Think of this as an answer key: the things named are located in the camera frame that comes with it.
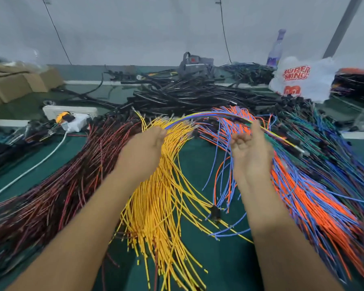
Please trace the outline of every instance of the black cable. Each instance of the black cable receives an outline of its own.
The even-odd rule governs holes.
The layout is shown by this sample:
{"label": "black cable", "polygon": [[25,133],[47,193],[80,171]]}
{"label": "black cable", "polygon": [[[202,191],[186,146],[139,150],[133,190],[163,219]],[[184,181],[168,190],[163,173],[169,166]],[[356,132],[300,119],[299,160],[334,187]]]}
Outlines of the black cable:
{"label": "black cable", "polygon": [[224,19],[223,19],[223,17],[222,17],[222,1],[220,0],[220,2],[219,2],[219,3],[220,3],[220,10],[221,10],[222,32],[224,33],[225,46],[227,47],[227,52],[228,52],[229,61],[230,61],[230,63],[232,63],[231,56],[229,55],[229,50],[228,50],[227,38],[225,37]]}
{"label": "black cable", "polygon": [[47,13],[49,14],[49,17],[50,17],[51,23],[53,24],[53,27],[54,27],[54,29],[55,29],[55,32],[57,33],[57,36],[58,36],[58,39],[59,39],[59,41],[60,41],[60,43],[61,43],[61,46],[62,46],[62,48],[63,48],[63,51],[65,52],[66,57],[68,58],[68,61],[69,61],[70,65],[72,65],[72,63],[71,63],[71,61],[70,61],[70,59],[69,59],[69,57],[68,57],[68,54],[66,53],[65,47],[63,47],[63,43],[62,43],[62,41],[61,41],[61,39],[60,39],[60,36],[59,36],[58,30],[57,30],[57,28],[55,27],[55,24],[54,24],[54,22],[53,22],[53,19],[51,18],[50,11],[49,11],[49,9],[48,9],[48,7],[47,7],[47,4],[46,4],[46,2],[45,2],[44,0],[42,0],[42,1],[43,1],[44,6],[46,7]]}

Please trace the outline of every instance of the cable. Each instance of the cable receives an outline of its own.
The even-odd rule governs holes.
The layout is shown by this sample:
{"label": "cable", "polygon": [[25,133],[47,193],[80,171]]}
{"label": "cable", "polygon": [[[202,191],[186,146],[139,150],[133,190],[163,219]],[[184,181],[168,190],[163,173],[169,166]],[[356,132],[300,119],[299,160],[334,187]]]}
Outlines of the cable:
{"label": "cable", "polygon": [[4,192],[7,188],[9,188],[10,186],[12,186],[14,183],[16,183],[17,181],[19,181],[22,177],[24,177],[26,174],[28,174],[30,171],[34,170],[35,168],[37,168],[39,165],[41,165],[44,161],[46,161],[47,159],[49,159],[49,157],[51,155],[53,155],[58,148],[63,144],[63,142],[66,139],[68,132],[65,133],[65,135],[63,136],[62,141],[58,144],[57,147],[55,147],[55,149],[48,155],[46,156],[43,160],[41,160],[39,163],[37,163],[36,165],[34,165],[33,167],[31,167],[29,170],[25,171],[24,173],[22,173],[20,176],[18,176],[16,179],[14,179],[13,181],[11,181],[8,185],[6,185],[5,187],[3,187],[2,189],[0,189],[0,194],[2,192]]}
{"label": "cable", "polygon": [[220,2],[219,2],[219,3],[220,3],[220,10],[221,10],[222,32],[224,33],[225,46],[227,47],[227,52],[228,52],[229,62],[230,62],[230,63],[232,63],[231,56],[229,55],[229,50],[228,50],[227,38],[225,37],[224,19],[223,19],[223,17],[222,17],[222,1],[220,0]]}
{"label": "cable", "polygon": [[46,7],[47,13],[49,14],[49,17],[50,17],[50,20],[51,20],[51,22],[52,22],[52,24],[53,24],[53,27],[54,27],[54,29],[55,29],[55,32],[57,33],[57,36],[58,36],[58,39],[59,39],[59,41],[60,41],[60,43],[61,43],[61,46],[62,46],[62,48],[63,48],[63,51],[65,52],[66,57],[68,58],[68,61],[69,61],[70,65],[72,65],[72,63],[71,63],[71,61],[70,61],[70,59],[69,59],[69,57],[68,57],[68,54],[66,53],[65,47],[63,47],[63,43],[62,43],[62,41],[61,41],[61,39],[60,39],[60,36],[59,36],[58,30],[57,30],[57,28],[55,27],[55,24],[54,24],[54,22],[53,22],[53,19],[51,18],[50,11],[49,11],[49,9],[48,9],[48,7],[47,7],[47,4],[46,4],[46,2],[45,2],[44,0],[42,0],[42,1],[43,1],[44,6]]}

